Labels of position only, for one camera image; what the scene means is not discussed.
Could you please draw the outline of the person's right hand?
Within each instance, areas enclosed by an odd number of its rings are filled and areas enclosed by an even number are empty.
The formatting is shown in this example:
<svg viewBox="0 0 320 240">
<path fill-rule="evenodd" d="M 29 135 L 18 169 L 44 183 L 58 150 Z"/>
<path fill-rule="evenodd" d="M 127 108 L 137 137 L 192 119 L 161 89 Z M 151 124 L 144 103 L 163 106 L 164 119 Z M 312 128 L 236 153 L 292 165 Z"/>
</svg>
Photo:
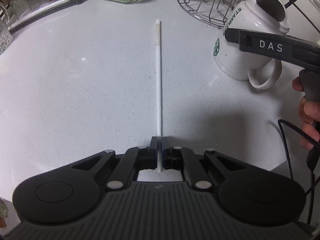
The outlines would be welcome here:
<svg viewBox="0 0 320 240">
<path fill-rule="evenodd" d="M 299 77 L 292 81 L 292 88 L 298 92 L 304 91 Z M 302 97 L 298 106 L 298 116 L 302 121 L 302 131 L 319 142 L 319 132 L 313 127 L 315 122 L 319 122 L 319 102 L 307 101 L 305 96 Z M 304 138 L 300 139 L 300 144 L 306 150 L 313 149 L 313 144 Z"/>
</svg>

